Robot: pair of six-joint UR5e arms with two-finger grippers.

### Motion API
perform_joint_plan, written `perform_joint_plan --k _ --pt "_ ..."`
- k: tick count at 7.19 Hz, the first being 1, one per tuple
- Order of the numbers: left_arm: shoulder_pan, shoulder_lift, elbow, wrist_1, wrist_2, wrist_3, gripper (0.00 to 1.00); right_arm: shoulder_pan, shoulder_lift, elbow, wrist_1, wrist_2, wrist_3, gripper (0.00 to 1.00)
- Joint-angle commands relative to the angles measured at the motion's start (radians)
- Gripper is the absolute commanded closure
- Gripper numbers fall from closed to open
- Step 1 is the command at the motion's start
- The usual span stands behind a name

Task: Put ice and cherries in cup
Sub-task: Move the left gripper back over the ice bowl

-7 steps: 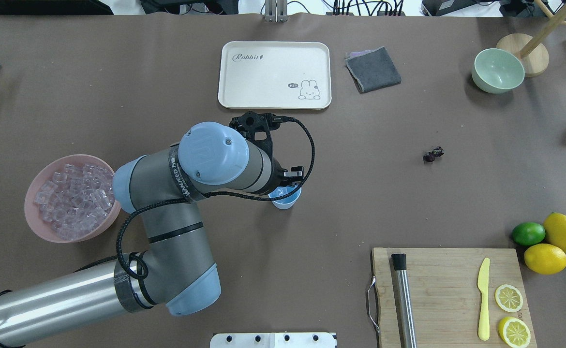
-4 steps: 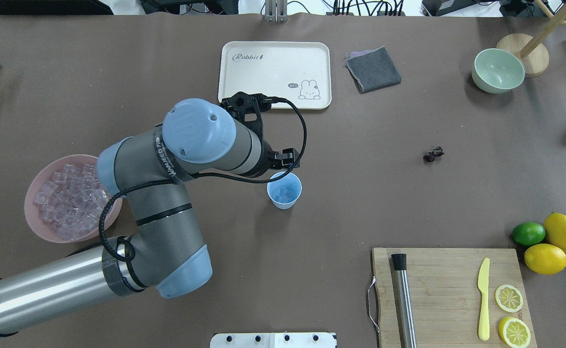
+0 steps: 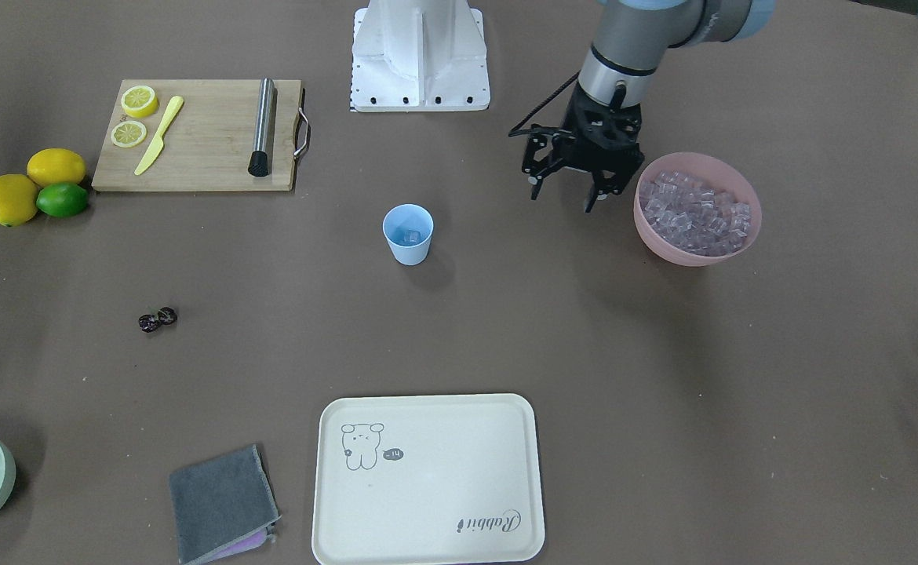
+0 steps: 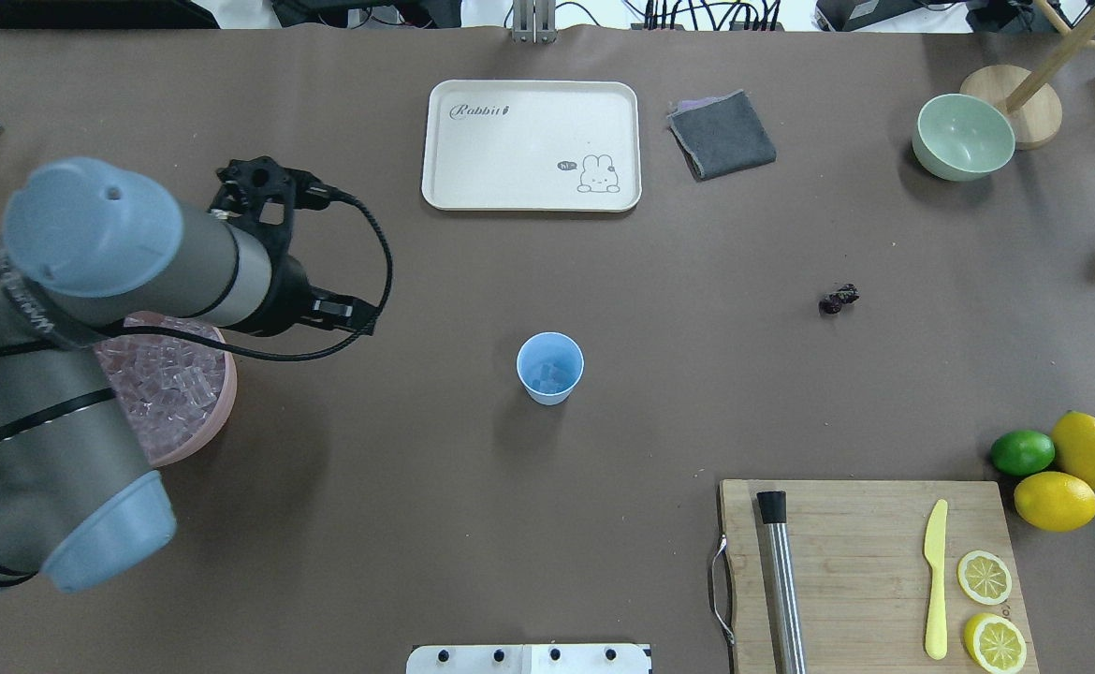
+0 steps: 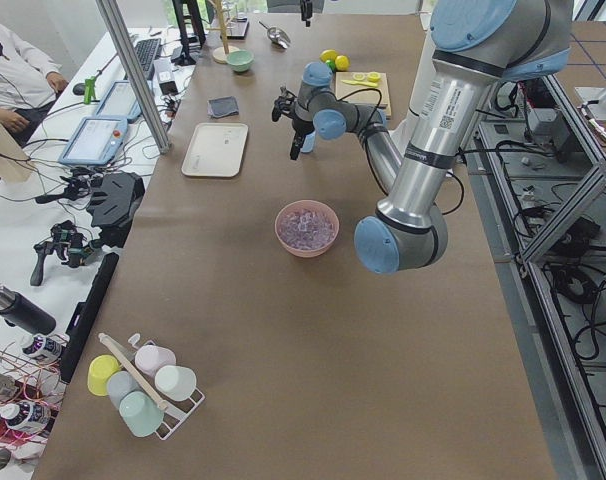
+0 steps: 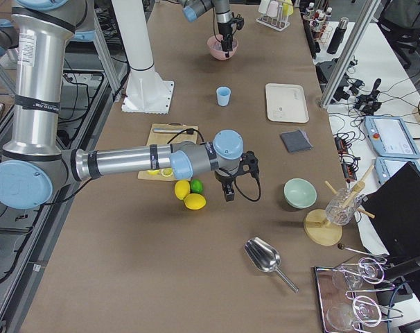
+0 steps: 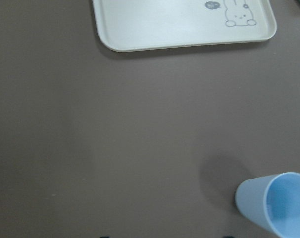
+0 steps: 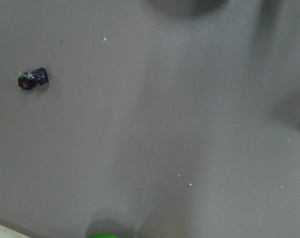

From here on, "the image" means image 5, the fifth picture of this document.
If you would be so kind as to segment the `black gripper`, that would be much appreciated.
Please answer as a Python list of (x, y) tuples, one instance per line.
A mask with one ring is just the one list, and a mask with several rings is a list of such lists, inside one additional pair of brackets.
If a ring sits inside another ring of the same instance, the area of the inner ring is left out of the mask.
[[(310, 26), (313, 17), (313, 1), (300, 0), (299, 8), (301, 20), (306, 26)], [(297, 160), (300, 152), (306, 151), (307, 135), (315, 130), (313, 115), (306, 110), (294, 111), (292, 113), (292, 127), (295, 133), (290, 147), (290, 159)]]

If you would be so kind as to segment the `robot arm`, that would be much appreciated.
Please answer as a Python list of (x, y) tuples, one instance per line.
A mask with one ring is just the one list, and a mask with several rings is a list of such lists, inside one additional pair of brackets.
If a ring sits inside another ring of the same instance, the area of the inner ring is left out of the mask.
[(417, 77), (426, 90), (414, 129), (405, 140), (388, 132), (377, 107), (340, 100), (332, 72), (308, 64), (287, 112), (297, 159), (305, 138), (355, 134), (386, 195), (374, 215), (355, 229), (360, 262), (378, 274), (422, 268), (438, 261), (448, 241), (435, 203), (454, 166), (475, 110), (495, 83), (540, 78), (562, 70), (570, 52), (570, 1), (440, 1), (425, 56), (434, 71)]

